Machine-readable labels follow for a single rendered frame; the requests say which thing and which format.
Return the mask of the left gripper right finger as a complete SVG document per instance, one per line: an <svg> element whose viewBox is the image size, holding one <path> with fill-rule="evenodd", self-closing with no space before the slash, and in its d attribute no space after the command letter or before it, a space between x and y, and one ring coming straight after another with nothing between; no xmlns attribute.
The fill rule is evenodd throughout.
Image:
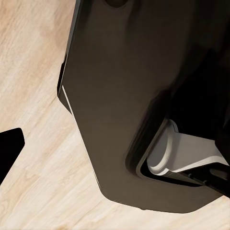
<svg viewBox="0 0 230 230"><path fill-rule="evenodd" d="M230 166L230 129L223 127L218 129L215 145Z"/></svg>

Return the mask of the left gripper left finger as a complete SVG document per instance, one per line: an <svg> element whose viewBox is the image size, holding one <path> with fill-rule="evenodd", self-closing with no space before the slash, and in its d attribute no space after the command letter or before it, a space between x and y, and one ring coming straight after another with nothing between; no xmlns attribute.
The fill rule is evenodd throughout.
<svg viewBox="0 0 230 230"><path fill-rule="evenodd" d="M24 135L20 127L0 133L0 185L24 146Z"/></svg>

